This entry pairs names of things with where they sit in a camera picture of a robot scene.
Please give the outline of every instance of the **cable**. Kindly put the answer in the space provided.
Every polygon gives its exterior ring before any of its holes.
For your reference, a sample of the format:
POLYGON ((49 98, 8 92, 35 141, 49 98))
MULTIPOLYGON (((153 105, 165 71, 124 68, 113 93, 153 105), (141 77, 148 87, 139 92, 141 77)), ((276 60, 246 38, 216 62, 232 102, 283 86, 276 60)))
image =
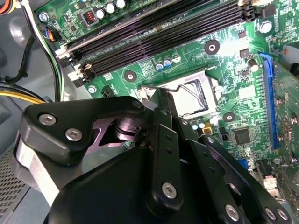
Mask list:
POLYGON ((50 63, 51 69, 53 71, 54 76, 54 93, 55 93, 55 101, 60 101, 63 98, 63 90, 64 90, 64 84, 63 84, 63 77, 62 73, 59 67, 59 64, 56 61, 56 58, 52 54, 52 51, 48 44, 43 40, 38 27, 36 26, 34 22, 34 17, 32 14, 32 11, 30 9, 30 6, 28 4, 22 5, 22 10, 25 15, 26 22, 29 26, 29 30, 33 37, 35 38, 36 42, 40 45, 42 50, 47 56, 47 59, 50 63))
POLYGON ((39 95, 37 95, 36 93, 28 90, 28 89, 25 89, 21 86, 18 86, 18 85, 15 85, 15 84, 10 84, 10 83, 4 83, 4 82, 0 82, 0 89, 6 89, 6 88, 10 88, 14 91, 17 91, 17 92, 21 92, 25 95, 28 95, 28 96, 32 96, 32 97, 35 97, 39 100, 42 100, 42 101, 45 101, 42 97, 40 97, 39 95))
POLYGON ((21 67, 19 69, 19 73, 14 78, 10 78, 9 76, 6 76, 5 81, 7 83, 16 83, 16 82, 20 81, 22 78, 25 78, 25 77, 28 76, 26 71, 27 71, 27 68, 28 68, 29 55, 30 55, 33 43, 34 43, 34 37, 31 35, 28 42, 27 42, 27 44, 26 44, 25 50, 24 50, 24 54, 23 54, 23 58, 22 58, 22 62, 21 62, 21 67))
POLYGON ((18 98, 18 99, 23 99, 23 100, 26 100, 26 101, 31 102, 33 104, 43 104, 43 103, 45 103, 44 101, 41 101, 39 99, 29 97, 27 95, 17 93, 17 92, 0 91, 0 96, 14 97, 14 98, 18 98))

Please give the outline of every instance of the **screw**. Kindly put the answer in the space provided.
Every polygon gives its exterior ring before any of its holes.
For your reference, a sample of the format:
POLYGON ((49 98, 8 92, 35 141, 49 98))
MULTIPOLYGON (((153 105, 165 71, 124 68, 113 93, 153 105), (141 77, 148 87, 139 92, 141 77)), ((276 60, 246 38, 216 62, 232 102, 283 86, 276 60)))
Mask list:
POLYGON ((49 125, 49 126, 57 122, 57 119, 51 114, 42 114, 41 116, 39 116, 38 120, 43 125, 49 125))
POLYGON ((182 119, 182 123, 183 123, 183 125, 188 125, 188 121, 186 121, 184 119, 182 119))
POLYGON ((281 209, 277 209, 277 212, 283 220, 287 221, 289 219, 288 216, 281 209))
POLYGON ((138 101, 132 101, 134 107, 141 108, 141 104, 138 101))
POLYGON ((161 110, 161 113, 164 114, 164 115, 168 115, 167 111, 164 110, 164 109, 161 110))
POLYGON ((212 144, 214 143, 214 139, 212 139, 211 137, 207 137, 207 140, 212 144))
POLYGON ((70 141, 80 141, 83 136, 82 133, 75 128, 70 128, 65 132, 65 136, 70 141))
POLYGON ((270 217, 270 219, 276 220, 276 216, 274 215, 274 213, 270 209, 265 208, 265 211, 266 211, 267 215, 270 217))
POLYGON ((38 18, 40 21, 42 22, 49 22, 50 21, 50 17, 48 15, 48 13, 46 12, 41 12, 39 15, 38 15, 38 18))
POLYGON ((95 87, 94 85, 91 85, 88 87, 89 93, 95 93, 96 91, 97 91, 97 87, 95 87))
POLYGON ((225 206, 225 211, 232 220, 234 220, 235 222, 239 221, 239 219, 240 219, 239 214, 233 206, 231 206, 230 204, 227 204, 225 206))
POLYGON ((174 199, 177 196, 177 190, 171 183, 165 182, 162 185, 162 191, 169 199, 174 199))

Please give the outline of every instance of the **mounting hole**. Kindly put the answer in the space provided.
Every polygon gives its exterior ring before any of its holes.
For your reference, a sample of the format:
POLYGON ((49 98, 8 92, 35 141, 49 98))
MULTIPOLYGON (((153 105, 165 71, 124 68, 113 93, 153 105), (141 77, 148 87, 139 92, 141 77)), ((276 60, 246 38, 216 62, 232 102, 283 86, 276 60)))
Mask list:
POLYGON ((172 150, 170 148, 166 148, 166 152, 169 154, 169 155, 172 155, 172 150))

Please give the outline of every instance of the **microchip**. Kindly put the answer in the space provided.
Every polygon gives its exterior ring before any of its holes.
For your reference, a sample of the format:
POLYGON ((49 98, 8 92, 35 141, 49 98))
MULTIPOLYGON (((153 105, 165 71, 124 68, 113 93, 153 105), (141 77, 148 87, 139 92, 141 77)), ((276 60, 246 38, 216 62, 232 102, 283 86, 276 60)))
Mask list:
POLYGON ((78 2, 77 2, 77 5, 78 5, 79 8, 81 8, 81 9, 86 7, 85 3, 82 2, 82 1, 78 1, 78 2))
POLYGON ((247 76, 247 75, 249 75, 248 70, 244 70, 244 71, 242 71, 242 76, 247 76))
POLYGON ((71 27, 71 31, 74 32, 74 31, 76 31, 76 30, 77 30, 77 29, 75 28, 75 26, 72 26, 72 27, 71 27))
POLYGON ((242 31, 242 32, 240 32, 240 33, 238 34, 238 36, 239 36, 239 39, 241 39, 241 38, 246 37, 246 36, 247 36, 247 33, 246 33, 246 31, 242 31))
POLYGON ((241 58, 245 58, 245 57, 249 57, 249 49, 248 48, 246 48, 246 49, 244 49, 244 50, 240 50, 240 57, 241 58))
POLYGON ((235 142, 237 145, 243 145, 251 142, 249 128, 241 128, 234 130, 235 142))

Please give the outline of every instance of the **electrolytic capacitor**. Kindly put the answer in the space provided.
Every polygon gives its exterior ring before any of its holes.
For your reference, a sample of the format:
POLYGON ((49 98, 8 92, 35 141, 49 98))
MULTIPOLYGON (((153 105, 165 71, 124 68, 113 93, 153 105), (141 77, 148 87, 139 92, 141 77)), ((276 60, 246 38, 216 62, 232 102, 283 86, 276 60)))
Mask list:
POLYGON ((256 63, 255 59, 248 60, 247 65, 252 72, 256 72, 259 69, 258 64, 256 63))

